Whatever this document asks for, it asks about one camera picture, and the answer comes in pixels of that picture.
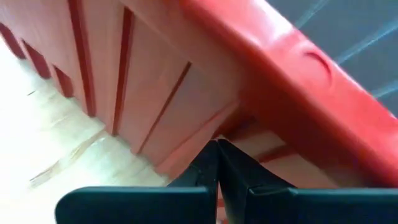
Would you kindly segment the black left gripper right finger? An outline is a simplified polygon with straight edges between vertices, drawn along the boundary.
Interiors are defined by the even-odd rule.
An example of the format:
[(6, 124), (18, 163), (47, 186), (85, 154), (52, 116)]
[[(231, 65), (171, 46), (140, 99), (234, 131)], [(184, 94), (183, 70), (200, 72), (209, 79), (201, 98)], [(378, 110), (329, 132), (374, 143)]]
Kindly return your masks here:
[(230, 223), (397, 223), (397, 189), (301, 189), (224, 139), (218, 149)]

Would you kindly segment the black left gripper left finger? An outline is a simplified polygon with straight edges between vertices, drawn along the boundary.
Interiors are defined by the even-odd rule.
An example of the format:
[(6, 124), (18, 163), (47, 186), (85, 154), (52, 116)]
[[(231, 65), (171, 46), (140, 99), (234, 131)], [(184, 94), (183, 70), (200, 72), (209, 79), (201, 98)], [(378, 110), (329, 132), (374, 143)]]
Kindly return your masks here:
[(216, 223), (218, 143), (209, 141), (165, 187), (83, 187), (55, 207), (57, 223)]

